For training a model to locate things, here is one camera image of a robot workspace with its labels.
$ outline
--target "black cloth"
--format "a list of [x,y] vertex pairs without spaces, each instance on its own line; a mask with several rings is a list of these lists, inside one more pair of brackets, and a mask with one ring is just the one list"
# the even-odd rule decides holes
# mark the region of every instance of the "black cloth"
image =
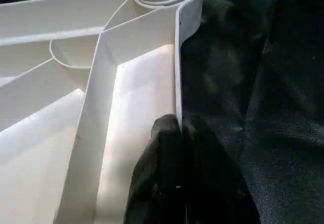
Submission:
[[324,0],[204,0],[181,48],[184,116],[214,130],[262,223],[324,223],[323,38]]
[[198,117],[154,122],[137,162],[124,224],[259,224],[238,166]]

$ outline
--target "gloved hand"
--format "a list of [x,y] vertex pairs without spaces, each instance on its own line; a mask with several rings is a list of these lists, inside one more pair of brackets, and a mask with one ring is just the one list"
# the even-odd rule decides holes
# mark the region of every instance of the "gloved hand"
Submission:
[[124,224],[260,223],[239,168],[199,118],[157,119],[132,177]]

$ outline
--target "white plastic surface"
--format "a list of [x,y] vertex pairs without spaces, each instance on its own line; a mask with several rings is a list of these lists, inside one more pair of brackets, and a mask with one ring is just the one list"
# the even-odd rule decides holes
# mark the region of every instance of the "white plastic surface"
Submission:
[[201,3],[0,5],[16,19],[0,19],[0,223],[122,223],[154,120],[182,117],[179,49]]

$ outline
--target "plastic underside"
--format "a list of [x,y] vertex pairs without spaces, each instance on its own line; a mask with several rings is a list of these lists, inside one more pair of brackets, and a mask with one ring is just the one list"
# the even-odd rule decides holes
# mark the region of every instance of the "plastic underside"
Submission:
[[0,223],[122,222],[154,120],[181,118],[179,48],[201,5],[0,6]]

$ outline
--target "white plastic frame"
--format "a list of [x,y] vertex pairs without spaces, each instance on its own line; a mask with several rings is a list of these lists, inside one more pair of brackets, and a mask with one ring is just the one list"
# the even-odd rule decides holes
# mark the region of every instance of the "white plastic frame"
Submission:
[[12,66],[0,53],[1,223],[122,222],[152,123],[182,118],[179,50],[198,29],[201,6],[0,6],[0,51],[40,43],[50,55]]

